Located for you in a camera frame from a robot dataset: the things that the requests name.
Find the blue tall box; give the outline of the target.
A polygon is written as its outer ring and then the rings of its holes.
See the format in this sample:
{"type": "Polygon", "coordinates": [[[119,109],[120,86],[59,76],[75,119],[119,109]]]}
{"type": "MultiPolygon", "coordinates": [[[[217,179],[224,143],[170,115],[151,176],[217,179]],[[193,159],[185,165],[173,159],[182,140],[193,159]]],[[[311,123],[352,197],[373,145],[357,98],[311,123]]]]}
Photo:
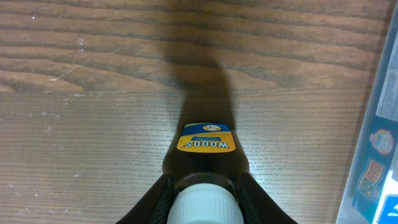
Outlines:
{"type": "Polygon", "coordinates": [[[397,224],[397,40],[382,78],[353,207],[369,223],[397,224]]]}

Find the dark bottle white cap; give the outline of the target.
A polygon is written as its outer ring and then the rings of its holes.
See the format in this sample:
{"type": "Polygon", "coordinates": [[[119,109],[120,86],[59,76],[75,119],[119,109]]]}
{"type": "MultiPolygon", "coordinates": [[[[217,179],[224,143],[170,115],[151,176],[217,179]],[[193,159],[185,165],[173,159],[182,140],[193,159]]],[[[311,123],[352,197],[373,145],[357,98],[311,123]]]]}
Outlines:
{"type": "Polygon", "coordinates": [[[175,181],[167,223],[243,224],[238,190],[248,170],[248,159],[228,125],[186,124],[162,164],[162,172],[175,181]]]}

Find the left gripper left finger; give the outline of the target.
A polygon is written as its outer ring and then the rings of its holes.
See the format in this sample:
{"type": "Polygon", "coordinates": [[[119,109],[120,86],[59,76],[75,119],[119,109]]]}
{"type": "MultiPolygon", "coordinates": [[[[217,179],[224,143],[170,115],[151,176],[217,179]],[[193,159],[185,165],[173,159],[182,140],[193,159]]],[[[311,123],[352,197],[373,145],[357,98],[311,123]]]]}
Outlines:
{"type": "Polygon", "coordinates": [[[166,224],[175,196],[175,178],[163,174],[116,224],[166,224]]]}

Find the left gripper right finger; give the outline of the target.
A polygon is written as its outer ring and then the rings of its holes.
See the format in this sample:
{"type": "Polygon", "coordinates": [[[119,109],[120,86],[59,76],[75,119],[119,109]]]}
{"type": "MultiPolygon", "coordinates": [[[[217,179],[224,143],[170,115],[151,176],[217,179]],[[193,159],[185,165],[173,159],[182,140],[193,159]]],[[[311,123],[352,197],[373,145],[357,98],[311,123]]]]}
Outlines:
{"type": "Polygon", "coordinates": [[[241,175],[238,204],[245,224],[297,224],[247,172],[241,175]]]}

